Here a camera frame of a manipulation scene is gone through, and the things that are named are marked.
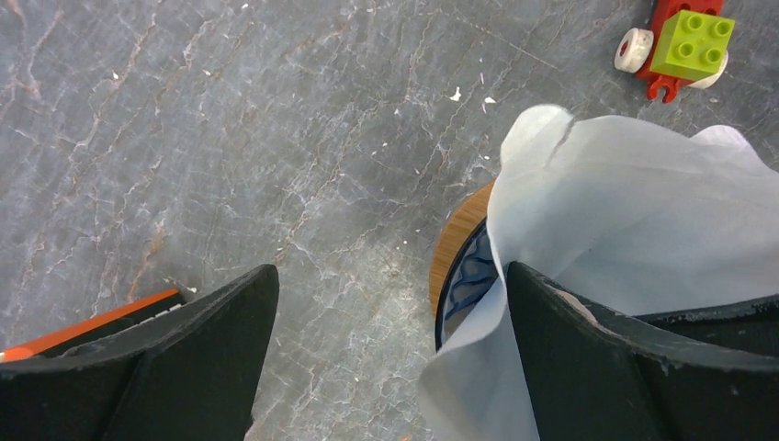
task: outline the lime green brick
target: lime green brick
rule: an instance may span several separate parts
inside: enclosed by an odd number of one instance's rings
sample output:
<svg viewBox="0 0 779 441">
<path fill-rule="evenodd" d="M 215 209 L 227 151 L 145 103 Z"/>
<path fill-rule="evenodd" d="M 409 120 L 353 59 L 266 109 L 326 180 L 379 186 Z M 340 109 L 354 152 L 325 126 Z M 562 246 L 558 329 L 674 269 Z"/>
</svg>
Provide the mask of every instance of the lime green brick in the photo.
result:
<svg viewBox="0 0 779 441">
<path fill-rule="evenodd" d="M 679 11 L 662 25 L 650 70 L 698 81 L 717 73 L 736 21 Z"/>
</svg>

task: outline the toy wheel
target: toy wheel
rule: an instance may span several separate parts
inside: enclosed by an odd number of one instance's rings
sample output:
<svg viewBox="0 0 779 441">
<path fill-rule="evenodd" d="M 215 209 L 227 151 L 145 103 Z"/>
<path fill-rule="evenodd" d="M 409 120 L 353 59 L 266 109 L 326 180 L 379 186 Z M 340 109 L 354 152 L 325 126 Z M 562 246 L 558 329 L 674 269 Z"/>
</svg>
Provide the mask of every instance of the toy wheel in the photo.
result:
<svg viewBox="0 0 779 441">
<path fill-rule="evenodd" d="M 625 34 L 614 56 L 614 67 L 635 74 L 647 62 L 655 34 L 651 30 L 632 28 Z"/>
<path fill-rule="evenodd" d="M 693 87 L 695 89 L 707 89 L 714 85 L 714 83 L 717 82 L 720 76 L 722 76 L 722 73 L 725 72 L 725 67 L 728 66 L 728 51 L 725 51 L 725 58 L 722 59 L 722 64 L 719 65 L 719 70 L 717 73 L 708 76 L 704 78 L 703 80 L 698 80 L 690 85 L 690 87 Z"/>
</svg>

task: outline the orange edge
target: orange edge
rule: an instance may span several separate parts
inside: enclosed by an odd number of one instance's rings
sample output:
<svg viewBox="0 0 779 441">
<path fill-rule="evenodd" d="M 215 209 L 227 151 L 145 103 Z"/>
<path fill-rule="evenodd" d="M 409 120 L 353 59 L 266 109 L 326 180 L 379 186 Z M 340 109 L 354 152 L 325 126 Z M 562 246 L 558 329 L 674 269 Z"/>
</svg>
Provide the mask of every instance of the orange edge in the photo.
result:
<svg viewBox="0 0 779 441">
<path fill-rule="evenodd" d="M 105 314 L 100 314 L 91 319 L 74 324 L 73 326 L 61 329 L 56 333 L 43 335 L 41 338 L 37 338 L 19 346 L 8 348 L 5 352 L 0 352 L 0 362 L 17 361 L 30 358 L 31 356 L 40 354 L 46 349 L 64 343 L 78 335 L 88 333 L 89 331 L 103 326 L 108 322 L 113 322 L 116 319 L 145 308 L 160 300 L 167 299 L 177 293 L 178 289 L 168 289 L 167 291 L 154 294 L 153 296 L 132 302 L 129 305 L 116 308 L 115 310 L 106 312 Z"/>
</svg>

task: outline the lego vehicle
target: lego vehicle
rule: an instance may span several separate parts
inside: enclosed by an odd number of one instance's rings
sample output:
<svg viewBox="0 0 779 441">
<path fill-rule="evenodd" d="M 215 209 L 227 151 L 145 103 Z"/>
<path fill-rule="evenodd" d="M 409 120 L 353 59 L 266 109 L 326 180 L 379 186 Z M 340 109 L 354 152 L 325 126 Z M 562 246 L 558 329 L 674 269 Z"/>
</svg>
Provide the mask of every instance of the lego vehicle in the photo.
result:
<svg viewBox="0 0 779 441">
<path fill-rule="evenodd" d="M 735 21 L 719 16 L 725 0 L 658 0 L 649 29 L 632 28 L 619 43 L 614 67 L 649 82 L 647 97 L 665 90 L 706 89 L 725 72 Z"/>
</svg>

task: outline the round wooden board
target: round wooden board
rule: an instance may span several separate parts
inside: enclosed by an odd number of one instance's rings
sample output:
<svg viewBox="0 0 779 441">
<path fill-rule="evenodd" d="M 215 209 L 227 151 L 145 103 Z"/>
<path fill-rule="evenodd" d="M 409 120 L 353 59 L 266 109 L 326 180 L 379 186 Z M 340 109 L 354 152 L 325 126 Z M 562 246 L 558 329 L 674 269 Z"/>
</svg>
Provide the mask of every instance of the round wooden board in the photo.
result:
<svg viewBox="0 0 779 441">
<path fill-rule="evenodd" d="M 490 200 L 494 181 L 482 187 L 465 201 L 446 222 L 441 237 L 433 251 L 433 263 L 430 265 L 430 306 L 433 316 L 438 309 L 438 299 L 444 288 L 449 267 L 455 262 L 457 252 L 470 234 L 487 217 L 487 202 Z"/>
</svg>

